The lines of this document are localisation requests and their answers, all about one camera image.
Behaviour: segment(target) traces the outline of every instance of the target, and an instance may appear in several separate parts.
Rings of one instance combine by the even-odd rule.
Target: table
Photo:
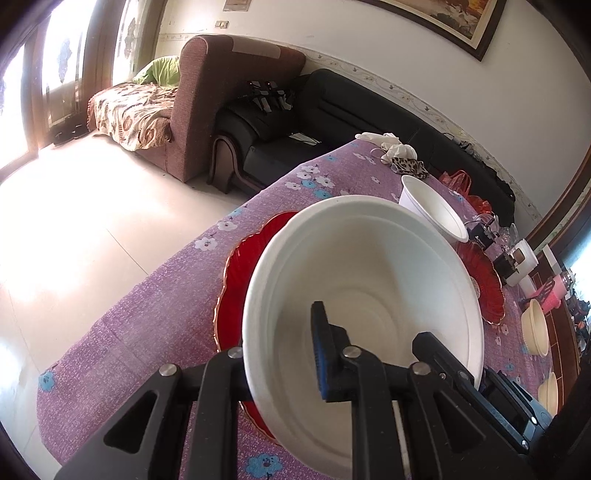
[[[364,194],[397,202],[401,177],[372,155],[375,145],[354,141],[306,162],[221,219],[113,306],[45,374],[37,396],[39,432],[61,463],[70,458],[131,394],[168,362],[182,368],[205,363],[216,351],[213,311],[226,259],[238,242],[278,213],[323,199]],[[437,190],[464,221],[475,212],[437,179]],[[531,357],[521,337],[519,291],[505,288],[506,316],[485,325],[485,365],[505,372],[534,396],[551,358]],[[239,419],[238,478],[324,478]]]

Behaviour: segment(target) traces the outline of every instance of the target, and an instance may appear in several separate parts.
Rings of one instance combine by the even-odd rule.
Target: black leather sofa
[[[361,132],[392,132],[412,145],[429,172],[465,170],[471,194],[488,200],[502,225],[514,219],[515,197],[509,186],[408,110],[331,70],[297,79],[290,111],[265,113],[248,99],[238,99],[216,116],[210,182],[222,191],[230,184],[260,191],[302,162],[353,140]],[[308,145],[289,135],[301,132],[319,140]]]

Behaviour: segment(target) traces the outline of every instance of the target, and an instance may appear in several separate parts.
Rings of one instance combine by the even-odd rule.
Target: white wall
[[[276,40],[358,65],[460,125],[542,215],[591,143],[591,83],[526,0],[507,1],[482,62],[414,22],[356,0],[252,0],[248,12],[223,12],[223,4],[168,0],[157,54],[180,52],[185,40],[170,34],[211,32]],[[229,28],[214,29],[216,20],[229,20]]]

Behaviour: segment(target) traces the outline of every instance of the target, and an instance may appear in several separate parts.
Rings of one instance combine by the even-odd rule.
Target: picture frame
[[[506,0],[359,0],[408,18],[482,61]]]
[[[225,12],[247,12],[251,6],[251,0],[226,0],[223,6]]]

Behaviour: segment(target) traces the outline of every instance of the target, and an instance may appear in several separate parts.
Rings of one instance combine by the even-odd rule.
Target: green pillow
[[[169,55],[152,60],[133,78],[139,85],[158,83],[163,88],[178,87],[181,73],[178,69],[178,55]]]

